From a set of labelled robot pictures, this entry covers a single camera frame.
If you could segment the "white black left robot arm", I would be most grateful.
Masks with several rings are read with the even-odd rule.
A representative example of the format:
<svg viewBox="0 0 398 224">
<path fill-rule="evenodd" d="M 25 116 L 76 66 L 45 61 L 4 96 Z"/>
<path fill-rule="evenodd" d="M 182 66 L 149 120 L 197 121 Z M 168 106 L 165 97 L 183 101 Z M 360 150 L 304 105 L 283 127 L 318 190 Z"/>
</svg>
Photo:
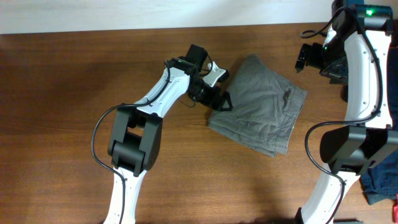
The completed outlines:
<svg viewBox="0 0 398 224">
<path fill-rule="evenodd" d="M 229 93 L 217 86 L 229 72 L 217 66 L 203 47 L 192 44 L 186 55 L 164 65 L 159 81 L 143 98 L 112 108 L 116 114 L 108 170 L 114 180 L 105 223 L 135 223 L 141 184 L 159 155 L 164 116 L 182 95 L 215 111 L 233 109 Z"/>
</svg>

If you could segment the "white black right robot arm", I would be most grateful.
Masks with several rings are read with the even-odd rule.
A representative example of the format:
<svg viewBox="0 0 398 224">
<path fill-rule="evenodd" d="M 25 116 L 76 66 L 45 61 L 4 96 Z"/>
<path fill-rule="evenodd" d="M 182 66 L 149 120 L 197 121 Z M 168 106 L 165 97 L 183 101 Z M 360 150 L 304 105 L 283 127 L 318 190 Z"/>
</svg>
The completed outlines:
<svg viewBox="0 0 398 224">
<path fill-rule="evenodd" d="M 322 136 L 320 178 L 296 213 L 299 224 L 333 223 L 349 188 L 397 149 L 387 98 L 393 11 L 364 1 L 334 1 L 331 13 L 320 30 L 324 43 L 303 45 L 295 69 L 311 66 L 345 85 L 347 109 L 344 120 Z"/>
</svg>

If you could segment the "grey shorts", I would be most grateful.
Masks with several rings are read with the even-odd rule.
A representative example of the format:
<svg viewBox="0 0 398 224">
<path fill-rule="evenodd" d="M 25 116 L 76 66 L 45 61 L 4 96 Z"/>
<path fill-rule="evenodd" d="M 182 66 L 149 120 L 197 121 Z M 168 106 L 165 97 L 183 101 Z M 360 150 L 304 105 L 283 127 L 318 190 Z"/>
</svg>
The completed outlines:
<svg viewBox="0 0 398 224">
<path fill-rule="evenodd" d="M 212 112 L 208 127 L 267 156 L 286 154 L 307 91 L 254 54 L 246 57 L 227 91 L 232 111 Z"/>
</svg>

